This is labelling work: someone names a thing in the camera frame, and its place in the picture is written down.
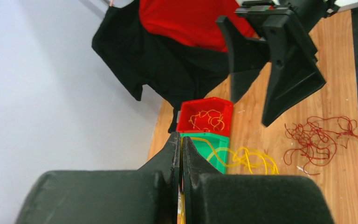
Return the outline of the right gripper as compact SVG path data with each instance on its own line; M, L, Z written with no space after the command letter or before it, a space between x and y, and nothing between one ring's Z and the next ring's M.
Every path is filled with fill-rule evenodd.
M237 103L271 61L271 73L262 124L321 89L326 81L316 66L316 48L310 32L321 18L337 12L334 0L245 0L235 10L265 40L244 37L227 16L216 20L228 52L230 100Z

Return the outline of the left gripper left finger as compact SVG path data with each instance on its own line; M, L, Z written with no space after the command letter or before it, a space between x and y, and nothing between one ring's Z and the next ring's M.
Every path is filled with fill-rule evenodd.
M18 224L174 224L181 137L137 170L53 170L31 188Z

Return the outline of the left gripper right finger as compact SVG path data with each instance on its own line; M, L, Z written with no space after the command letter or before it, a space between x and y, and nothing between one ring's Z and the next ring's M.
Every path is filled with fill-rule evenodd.
M181 140L187 224L332 224L316 183L300 175L225 175Z

